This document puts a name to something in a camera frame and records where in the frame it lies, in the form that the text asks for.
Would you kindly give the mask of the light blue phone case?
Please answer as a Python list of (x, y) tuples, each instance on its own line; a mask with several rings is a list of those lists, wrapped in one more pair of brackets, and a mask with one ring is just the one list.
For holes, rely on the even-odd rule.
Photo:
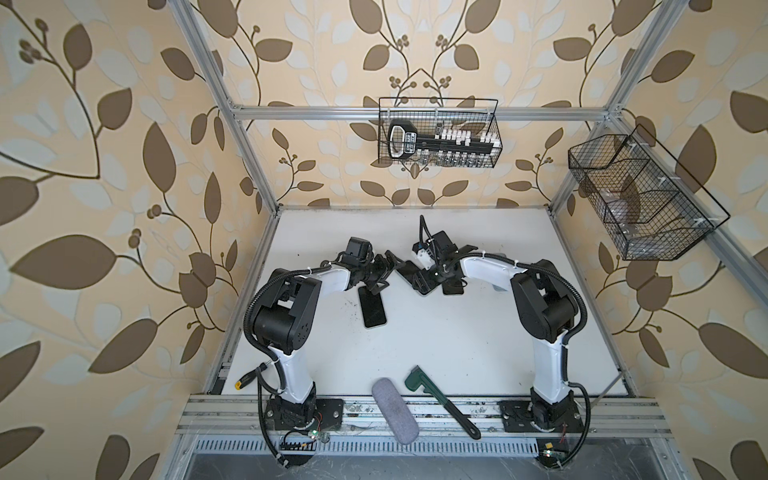
[(511, 283), (509, 281), (502, 282), (501, 284), (493, 284), (493, 289), (497, 292), (510, 292)]

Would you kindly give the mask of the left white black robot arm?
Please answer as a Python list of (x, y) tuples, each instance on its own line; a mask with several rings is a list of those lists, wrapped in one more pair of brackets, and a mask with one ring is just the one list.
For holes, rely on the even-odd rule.
[(316, 385), (301, 349), (309, 339), (319, 301), (356, 289), (364, 319), (385, 321), (381, 292), (402, 264), (391, 251), (376, 254), (369, 241), (352, 237), (335, 259), (317, 267), (274, 270), (250, 300), (242, 324), (246, 342), (268, 360), (243, 374), (234, 388), (256, 383), (292, 407), (311, 405)]

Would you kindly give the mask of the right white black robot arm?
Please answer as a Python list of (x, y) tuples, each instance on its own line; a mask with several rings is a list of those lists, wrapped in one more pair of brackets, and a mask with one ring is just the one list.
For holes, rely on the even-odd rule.
[(459, 248), (445, 232), (432, 233), (423, 216), (412, 252), (416, 261), (406, 266), (415, 271), (403, 277), (422, 295), (437, 288), (445, 295), (461, 295), (470, 280), (513, 295), (520, 323), (534, 339), (531, 408), (540, 423), (561, 416), (576, 388), (567, 376), (568, 344), (588, 320), (577, 289), (546, 259), (525, 263), (472, 245)]

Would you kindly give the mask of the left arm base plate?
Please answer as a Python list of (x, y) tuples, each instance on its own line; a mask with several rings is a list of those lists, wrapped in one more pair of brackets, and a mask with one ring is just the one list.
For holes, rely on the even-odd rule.
[(319, 443), (341, 428), (344, 406), (340, 398), (309, 399), (296, 405), (280, 397), (262, 401), (258, 418), (266, 448), (283, 468), (303, 464)]

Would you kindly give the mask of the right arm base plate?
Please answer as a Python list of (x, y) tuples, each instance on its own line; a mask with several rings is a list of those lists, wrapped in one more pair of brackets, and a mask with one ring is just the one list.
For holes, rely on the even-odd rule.
[(540, 400), (505, 400), (498, 403), (507, 433), (542, 434), (535, 438), (535, 460), (545, 469), (569, 466), (586, 443), (592, 420), (589, 402), (584, 407), (567, 396), (550, 405)]

